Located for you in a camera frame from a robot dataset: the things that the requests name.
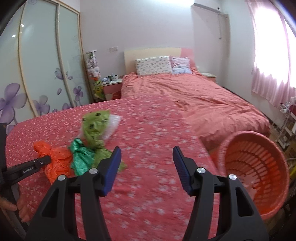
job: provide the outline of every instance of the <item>metal screw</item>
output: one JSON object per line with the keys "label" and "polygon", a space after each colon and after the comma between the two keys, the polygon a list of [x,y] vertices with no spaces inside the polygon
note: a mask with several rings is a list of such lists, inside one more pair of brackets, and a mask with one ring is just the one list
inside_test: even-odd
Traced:
{"label": "metal screw", "polygon": [[230,174],[229,175],[229,179],[236,180],[237,179],[237,176],[235,174]]}
{"label": "metal screw", "polygon": [[96,174],[96,173],[98,173],[98,169],[97,168],[92,168],[92,169],[89,170],[89,173],[90,174]]}
{"label": "metal screw", "polygon": [[198,173],[205,173],[205,169],[203,167],[197,168]]}
{"label": "metal screw", "polygon": [[63,181],[66,179],[66,176],[65,175],[59,175],[58,178],[57,178],[59,181]]}

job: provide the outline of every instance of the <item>red bag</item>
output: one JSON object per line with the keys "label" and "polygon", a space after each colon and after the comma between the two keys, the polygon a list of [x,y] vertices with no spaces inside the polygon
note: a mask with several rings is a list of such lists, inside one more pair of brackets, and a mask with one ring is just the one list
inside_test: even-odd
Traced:
{"label": "red bag", "polygon": [[72,153],[65,147],[51,146],[45,141],[33,143],[33,148],[38,152],[38,157],[50,156],[52,162],[45,166],[45,175],[51,184],[59,175],[64,174],[66,177],[74,176],[74,171],[70,168]]}

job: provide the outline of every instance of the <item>floral tablecloth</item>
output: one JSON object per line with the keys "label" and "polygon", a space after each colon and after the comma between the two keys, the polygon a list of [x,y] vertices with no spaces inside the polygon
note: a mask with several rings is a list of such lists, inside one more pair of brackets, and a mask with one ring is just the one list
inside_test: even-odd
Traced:
{"label": "floral tablecloth", "polygon": [[[112,240],[182,240],[194,197],[182,189],[172,159],[173,147],[179,145],[185,156],[213,174],[217,170],[202,143],[165,95],[101,102],[19,123],[7,137],[7,165],[36,158],[32,147],[36,141],[68,147],[79,134],[82,116],[97,110],[110,110],[122,117],[106,148],[113,150],[119,146],[128,165],[117,174],[108,196],[100,199]],[[32,216],[50,183],[41,170],[19,185]],[[79,199],[77,195],[76,220],[79,236],[85,238]],[[216,233],[218,205],[215,198],[210,237]]]}

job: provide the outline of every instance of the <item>bed sheet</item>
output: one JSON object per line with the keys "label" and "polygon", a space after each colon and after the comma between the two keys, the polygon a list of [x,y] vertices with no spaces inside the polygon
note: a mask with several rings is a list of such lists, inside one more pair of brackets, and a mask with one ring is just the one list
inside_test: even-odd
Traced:
{"label": "bed sheet", "polygon": [[124,77],[122,98],[148,93],[167,94],[207,150],[218,147],[227,136],[237,131],[270,133],[269,120],[262,112],[196,70],[193,74],[138,77],[131,73]]}
{"label": "bed sheet", "polygon": [[[194,197],[182,189],[172,160],[173,147],[179,145],[185,156],[214,175],[217,170],[165,95],[101,102],[19,123],[7,137],[8,167],[37,158],[33,142],[44,140],[52,147],[68,147],[79,134],[82,116],[97,110],[110,110],[122,117],[106,148],[113,150],[118,145],[128,166],[117,174],[108,196],[100,199],[112,240],[182,240]],[[50,183],[41,170],[19,185],[33,215]],[[76,220],[79,236],[85,238],[79,199],[77,195]],[[218,206],[215,198],[210,237],[216,233]]]}

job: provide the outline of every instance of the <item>wardrobe door frame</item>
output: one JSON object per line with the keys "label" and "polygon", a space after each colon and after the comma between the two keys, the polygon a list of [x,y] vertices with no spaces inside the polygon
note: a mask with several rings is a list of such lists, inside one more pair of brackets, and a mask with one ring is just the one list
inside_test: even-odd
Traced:
{"label": "wardrobe door frame", "polygon": [[[66,72],[65,72],[65,68],[64,68],[64,63],[63,63],[63,60],[62,60],[62,54],[61,54],[61,46],[60,46],[60,41],[59,41],[59,10],[60,10],[60,6],[63,6],[65,8],[67,8],[68,10],[74,12],[75,14],[77,14],[77,28],[78,28],[78,39],[79,39],[79,47],[80,47],[80,53],[81,53],[81,59],[83,61],[82,65],[83,65],[83,72],[84,72],[84,81],[85,81],[85,84],[86,84],[86,87],[87,87],[87,92],[88,92],[88,97],[89,97],[89,103],[94,103],[94,100],[92,99],[92,93],[91,93],[91,88],[90,88],[90,83],[88,81],[88,75],[87,75],[87,71],[86,71],[86,65],[85,65],[85,57],[84,57],[84,54],[83,54],[83,47],[82,47],[82,39],[81,39],[81,31],[80,31],[80,12],[78,12],[77,10],[75,10],[74,8],[70,7],[69,5],[63,3],[63,2],[60,2],[58,0],[41,0],[41,1],[46,1],[46,2],[49,2],[51,4],[54,4],[56,5],[56,23],[55,23],[55,29],[56,29],[56,43],[57,43],[57,53],[58,53],[58,59],[59,59],[59,65],[60,65],[60,68],[61,68],[61,74],[62,74],[62,77],[63,77],[63,81],[64,81],[64,86],[66,88],[66,92],[67,92],[67,95],[68,95],[68,99],[70,101],[70,104],[72,107],[75,106],[74,104],[74,101],[73,101],[73,98],[71,96],[71,90],[70,90],[70,87],[67,83],[67,76],[66,76]],[[28,100],[29,100],[29,104],[30,104],[30,107],[31,107],[31,110],[34,114],[35,117],[39,116],[38,113],[37,113],[37,110],[36,110],[36,107],[32,101],[32,98],[29,94],[29,90],[28,90],[28,86],[26,84],[26,80],[25,80],[25,77],[24,77],[24,74],[23,74],[23,67],[22,67],[22,56],[21,56],[21,24],[22,24],[22,21],[23,21],[23,16],[24,16],[24,12],[25,12],[25,8],[26,8],[26,4],[27,4],[27,1],[24,3],[24,8],[22,10],[22,14],[21,14],[21,18],[20,18],[20,24],[19,24],[19,31],[18,31],[18,58],[19,58],[19,65],[20,65],[20,73],[21,73],[21,80],[22,80],[22,83],[23,83],[23,86],[24,86],[24,89],[26,91],[26,94],[27,94],[27,97],[28,97]]]}

